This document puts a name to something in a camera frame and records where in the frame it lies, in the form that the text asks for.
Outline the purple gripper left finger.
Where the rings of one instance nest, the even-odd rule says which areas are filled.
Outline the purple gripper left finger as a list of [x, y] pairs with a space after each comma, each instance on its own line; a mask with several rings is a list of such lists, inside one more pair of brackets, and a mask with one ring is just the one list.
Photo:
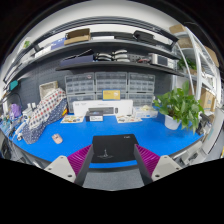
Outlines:
[[88, 145], [68, 157], [59, 156], [45, 168], [45, 171], [82, 186], [93, 155], [93, 145]]

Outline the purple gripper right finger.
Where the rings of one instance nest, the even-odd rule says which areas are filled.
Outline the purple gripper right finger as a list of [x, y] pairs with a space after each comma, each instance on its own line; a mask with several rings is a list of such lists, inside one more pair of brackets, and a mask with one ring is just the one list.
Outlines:
[[137, 144], [134, 145], [134, 156], [145, 185], [181, 170], [168, 155], [158, 156]]

